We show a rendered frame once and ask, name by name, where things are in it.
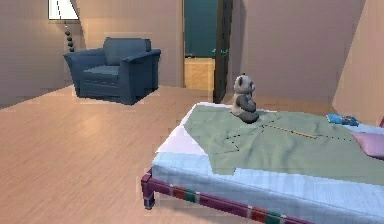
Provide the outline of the yellow pencil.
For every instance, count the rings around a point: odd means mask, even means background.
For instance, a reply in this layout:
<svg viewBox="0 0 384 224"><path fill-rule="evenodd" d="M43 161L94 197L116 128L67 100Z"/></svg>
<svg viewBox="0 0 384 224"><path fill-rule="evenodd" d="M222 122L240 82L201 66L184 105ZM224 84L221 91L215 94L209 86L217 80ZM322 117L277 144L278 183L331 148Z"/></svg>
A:
<svg viewBox="0 0 384 224"><path fill-rule="evenodd" d="M306 138L317 139L317 137L314 136L314 135L302 133L302 132L295 131L295 130L290 130L290 129L286 129L286 128L282 128L282 127L278 127L278 126L274 126L274 125L268 125L268 124L266 124L264 126L270 127L270 128L274 128L274 129L278 129L278 130L285 131L285 132L289 132L289 133L292 133L292 134L300 135L300 136L303 136L303 137L306 137Z"/></svg>

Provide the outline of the blue book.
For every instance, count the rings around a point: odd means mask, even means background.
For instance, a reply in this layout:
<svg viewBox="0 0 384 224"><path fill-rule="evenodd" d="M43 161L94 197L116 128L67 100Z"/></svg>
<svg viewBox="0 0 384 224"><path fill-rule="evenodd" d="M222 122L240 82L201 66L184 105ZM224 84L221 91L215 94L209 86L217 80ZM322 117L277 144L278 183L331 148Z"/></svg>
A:
<svg viewBox="0 0 384 224"><path fill-rule="evenodd" d="M346 116L340 114L327 114L326 119L329 123L347 125L347 126L358 126L358 120L353 116Z"/></svg>

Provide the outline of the green blanket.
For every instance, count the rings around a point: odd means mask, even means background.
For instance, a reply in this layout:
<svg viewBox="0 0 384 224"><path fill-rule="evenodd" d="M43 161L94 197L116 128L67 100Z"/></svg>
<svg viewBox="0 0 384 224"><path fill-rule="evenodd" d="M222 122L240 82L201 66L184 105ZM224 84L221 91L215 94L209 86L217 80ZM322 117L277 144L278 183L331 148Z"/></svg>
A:
<svg viewBox="0 0 384 224"><path fill-rule="evenodd" d="M246 124L228 108L198 105L184 128L208 155L215 174L242 168L384 186L384 161L367 156L351 130L322 116L261 111L256 122Z"/></svg>

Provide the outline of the pink pillow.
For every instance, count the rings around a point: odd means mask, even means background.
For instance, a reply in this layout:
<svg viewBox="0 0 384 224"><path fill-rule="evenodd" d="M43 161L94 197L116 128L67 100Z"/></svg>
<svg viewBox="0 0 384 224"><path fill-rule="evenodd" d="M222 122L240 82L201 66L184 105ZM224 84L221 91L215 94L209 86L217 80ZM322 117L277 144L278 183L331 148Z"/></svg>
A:
<svg viewBox="0 0 384 224"><path fill-rule="evenodd" d="M353 132L354 139L367 156L384 160L384 135Z"/></svg>

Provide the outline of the grey panda plush toy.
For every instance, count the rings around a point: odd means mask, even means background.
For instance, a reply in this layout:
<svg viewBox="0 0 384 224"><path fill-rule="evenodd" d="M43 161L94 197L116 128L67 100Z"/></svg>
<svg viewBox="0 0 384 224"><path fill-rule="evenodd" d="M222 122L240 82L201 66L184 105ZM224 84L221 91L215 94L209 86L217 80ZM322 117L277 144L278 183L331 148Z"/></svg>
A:
<svg viewBox="0 0 384 224"><path fill-rule="evenodd" d="M231 113L246 124L252 124L259 118L256 103L252 98L254 90L253 80L245 73L235 79Z"/></svg>

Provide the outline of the bed with purple frame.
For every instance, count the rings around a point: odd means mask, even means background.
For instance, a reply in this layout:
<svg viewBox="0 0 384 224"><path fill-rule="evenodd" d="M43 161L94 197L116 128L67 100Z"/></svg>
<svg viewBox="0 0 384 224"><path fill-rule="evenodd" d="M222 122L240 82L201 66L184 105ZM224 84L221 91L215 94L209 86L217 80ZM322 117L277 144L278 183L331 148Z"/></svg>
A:
<svg viewBox="0 0 384 224"><path fill-rule="evenodd" d="M232 175L212 172L209 157L184 124L195 104L158 148L142 177L144 206L162 193L259 221L263 224L384 224L384 186L360 182L237 168ZM384 135L360 125L353 132Z"/></svg>

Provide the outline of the dark brown room door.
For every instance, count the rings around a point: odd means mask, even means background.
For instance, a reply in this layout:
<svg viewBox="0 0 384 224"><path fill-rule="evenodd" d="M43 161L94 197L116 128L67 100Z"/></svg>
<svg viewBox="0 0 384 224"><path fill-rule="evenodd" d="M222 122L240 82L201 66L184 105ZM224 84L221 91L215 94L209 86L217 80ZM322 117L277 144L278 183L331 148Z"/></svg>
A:
<svg viewBox="0 0 384 224"><path fill-rule="evenodd" d="M218 0L213 102L226 94L233 0Z"/></svg>

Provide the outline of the white shade floor lamp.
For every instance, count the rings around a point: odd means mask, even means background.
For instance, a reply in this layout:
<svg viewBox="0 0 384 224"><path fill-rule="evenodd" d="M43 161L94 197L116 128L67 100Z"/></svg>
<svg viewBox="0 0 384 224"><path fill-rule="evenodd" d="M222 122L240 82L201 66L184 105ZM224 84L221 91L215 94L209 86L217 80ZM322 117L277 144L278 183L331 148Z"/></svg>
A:
<svg viewBox="0 0 384 224"><path fill-rule="evenodd" d="M78 21L79 16L71 0L48 0L48 19L50 21L61 21L64 24L68 50L74 52L74 41L67 22Z"/></svg>

